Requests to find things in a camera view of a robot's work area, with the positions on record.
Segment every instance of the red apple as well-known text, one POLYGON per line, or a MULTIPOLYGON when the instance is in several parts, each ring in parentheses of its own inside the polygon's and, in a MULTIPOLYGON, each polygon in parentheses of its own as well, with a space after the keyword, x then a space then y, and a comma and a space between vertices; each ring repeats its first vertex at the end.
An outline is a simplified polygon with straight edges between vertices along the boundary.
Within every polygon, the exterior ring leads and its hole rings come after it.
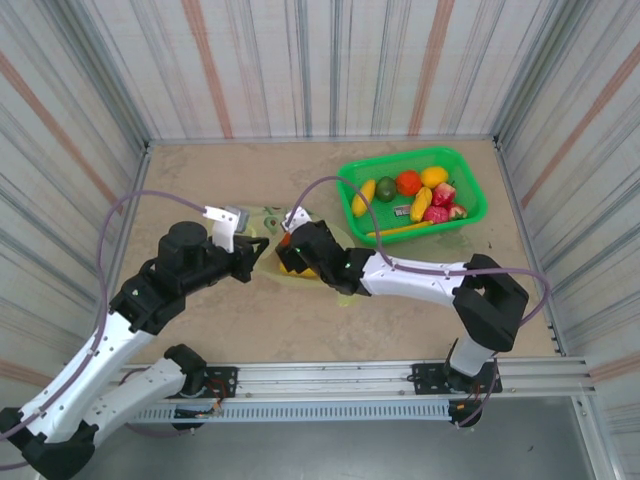
POLYGON ((467 218, 467 209, 457 203, 452 203, 447 207, 449 211, 449 220, 460 220, 461 218, 467 218))
POLYGON ((433 189, 433 200, 431 205, 436 207, 446 207, 456 198, 456 189, 448 183, 441 183, 433 189))
POLYGON ((434 225, 439 223, 446 223, 449 221, 449 212, 444 207, 434 207, 430 205, 424 212, 422 220, 425 222, 433 222, 434 225))

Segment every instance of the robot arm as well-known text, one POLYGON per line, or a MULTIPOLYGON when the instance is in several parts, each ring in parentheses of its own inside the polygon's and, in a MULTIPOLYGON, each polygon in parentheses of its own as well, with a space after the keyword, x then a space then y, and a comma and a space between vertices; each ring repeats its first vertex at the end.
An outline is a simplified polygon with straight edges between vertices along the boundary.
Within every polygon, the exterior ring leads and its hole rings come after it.
MULTIPOLYGON (((324 221, 312 222, 304 209, 285 217, 289 244, 277 249, 287 270, 311 268, 323 282, 345 295, 401 295, 456 310, 467 334, 449 352, 447 380, 456 390, 469 391, 474 377, 495 352, 513 343, 529 300, 527 292, 507 274, 466 276, 425 275, 390 266, 369 248, 343 249, 324 221)), ((485 255, 467 263, 427 263, 392 258, 392 263, 441 272, 499 268, 485 255)))
POLYGON ((130 382, 100 396, 122 366, 185 309, 188 295, 228 276, 243 283, 251 280, 268 239, 235 235, 239 219, 231 212, 208 207, 205 216, 216 220, 211 237, 198 223, 173 225, 160 239, 157 257, 124 282, 110 303, 106 328, 95 350, 90 338, 39 395, 21 409, 0 412, 2 432, 34 413, 39 415, 9 441, 46 478, 71 478, 95 448, 142 406, 202 388, 206 362, 179 345, 130 382), (93 356, 91 362, 75 378, 87 355, 93 356), (40 412, 40 405, 72 379, 73 386, 40 412))

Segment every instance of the yellow object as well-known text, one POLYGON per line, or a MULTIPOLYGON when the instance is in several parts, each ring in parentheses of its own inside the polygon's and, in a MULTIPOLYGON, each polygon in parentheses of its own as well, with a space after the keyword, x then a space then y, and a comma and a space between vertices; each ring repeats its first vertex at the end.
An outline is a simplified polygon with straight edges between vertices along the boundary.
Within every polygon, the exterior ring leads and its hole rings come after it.
POLYGON ((427 207, 431 205, 432 197, 433 194, 427 187, 422 187, 418 190, 416 198, 411 204, 411 209, 409 210, 409 218, 412 222, 417 223, 422 221, 424 212, 427 210, 427 207))
POLYGON ((427 167, 420 174, 422 184, 427 188, 436 188, 449 180, 449 173, 442 167, 427 167))
MULTIPOLYGON (((371 203, 373 195, 376 193, 376 181, 371 179, 364 182, 362 187, 360 187, 360 192, 365 196, 367 201, 371 203)), ((351 213, 356 217, 361 217, 367 213, 367 206, 360 198, 360 195, 353 197, 353 201, 351 202, 351 213)))
MULTIPOLYGON (((407 225, 406 227, 390 228, 388 230, 382 230, 380 232, 380 236, 384 237, 385 235, 393 235, 394 233, 402 233, 409 230, 416 230, 418 228, 429 227, 431 225, 433 225, 433 222, 429 220, 428 222, 414 223, 413 225, 407 225)), ((375 236, 376 236, 376 232, 367 233, 367 237, 375 238, 375 236)))
POLYGON ((298 273, 295 270, 291 270, 290 272, 287 272, 287 269, 284 268, 284 265, 282 262, 280 262, 280 271, 282 273, 284 273, 285 275, 291 275, 292 277, 304 277, 304 278, 313 278, 313 277, 317 277, 316 272, 314 272, 313 270, 311 270, 310 268, 307 268, 304 272, 302 273, 298 273))

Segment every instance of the black bracket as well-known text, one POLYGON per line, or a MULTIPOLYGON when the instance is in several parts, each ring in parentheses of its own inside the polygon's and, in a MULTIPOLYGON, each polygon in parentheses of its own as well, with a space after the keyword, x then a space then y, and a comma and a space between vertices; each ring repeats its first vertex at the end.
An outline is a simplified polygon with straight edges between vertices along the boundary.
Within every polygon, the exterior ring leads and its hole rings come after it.
POLYGON ((220 398, 222 400, 234 398, 238 387, 238 370, 238 367, 206 367, 203 384, 197 392, 193 395, 180 392, 169 398, 220 398))
MULTIPOLYGON (((0 432, 6 432, 22 420, 18 408, 5 408, 0 412, 0 432)), ((22 452, 22 456, 49 480, 69 480, 89 462, 95 452, 93 437, 98 431, 96 425, 88 425, 84 420, 69 440, 59 443, 45 443, 42 433, 34 435, 27 428, 9 437, 9 441, 22 452)))
MULTIPOLYGON (((198 398, 198 399, 218 399, 223 401, 225 398, 233 398, 236 396, 236 388, 238 387, 238 367, 206 367, 202 388, 194 395, 186 395, 180 392, 169 398, 198 398)), ((174 418, 193 418, 190 423, 172 423, 176 430, 190 430, 200 428, 204 422, 199 422, 196 418, 198 414, 209 413, 209 411, 194 411, 191 409, 176 408, 174 418)))
MULTIPOLYGON (((479 407, 479 402, 470 401, 470 400, 461 400, 455 401, 452 400, 449 402, 449 415, 451 415, 451 420, 449 423, 456 425, 465 420, 469 415, 472 415, 479 407)), ((482 417, 482 410, 480 410, 475 417, 469 420, 460 428, 468 428, 473 427, 476 423, 480 421, 482 417)))
MULTIPOLYGON (((493 362, 487 362, 482 366, 480 373, 474 377, 471 391, 456 390, 449 385, 444 371, 444 364, 441 362, 411 365, 411 375, 407 377, 407 381, 413 383, 416 395, 449 395, 456 393, 477 393, 480 395, 489 391, 492 379, 493 362)), ((498 375, 492 393, 500 392, 502 392, 502 381, 500 380, 500 375, 498 375)))

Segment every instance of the yellow lemon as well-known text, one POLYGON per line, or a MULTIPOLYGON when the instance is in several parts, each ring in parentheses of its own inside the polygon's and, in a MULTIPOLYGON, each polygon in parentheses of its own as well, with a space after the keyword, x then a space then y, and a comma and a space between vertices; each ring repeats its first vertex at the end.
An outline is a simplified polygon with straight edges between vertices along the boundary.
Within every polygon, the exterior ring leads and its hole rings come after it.
POLYGON ((449 180, 449 174, 442 167, 427 167, 420 174, 422 184, 427 188, 436 188, 449 180))

